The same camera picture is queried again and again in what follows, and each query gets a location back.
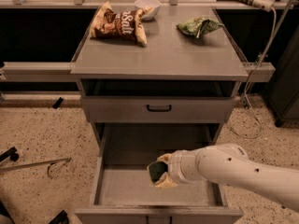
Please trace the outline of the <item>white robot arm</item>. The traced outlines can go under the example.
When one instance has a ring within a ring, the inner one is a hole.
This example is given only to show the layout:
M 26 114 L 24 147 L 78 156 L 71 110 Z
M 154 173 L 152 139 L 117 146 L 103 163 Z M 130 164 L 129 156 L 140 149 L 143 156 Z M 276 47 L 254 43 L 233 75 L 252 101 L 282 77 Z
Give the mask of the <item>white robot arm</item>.
M 299 212 L 299 171 L 251 161 L 236 144 L 166 153 L 149 164 L 147 170 L 156 188 L 206 180 L 254 192 Z

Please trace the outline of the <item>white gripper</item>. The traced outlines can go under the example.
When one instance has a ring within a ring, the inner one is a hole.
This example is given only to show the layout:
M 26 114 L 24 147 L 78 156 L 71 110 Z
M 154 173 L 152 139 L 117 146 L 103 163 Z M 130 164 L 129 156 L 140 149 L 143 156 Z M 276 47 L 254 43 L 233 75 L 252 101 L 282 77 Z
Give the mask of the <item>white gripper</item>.
M 169 189 L 178 184 L 192 184 L 203 179 L 198 171 L 197 161 L 198 149 L 177 150 L 174 153 L 166 153 L 157 158 L 157 161 L 168 164 L 168 171 L 165 172 L 159 181 L 151 183 L 155 188 Z

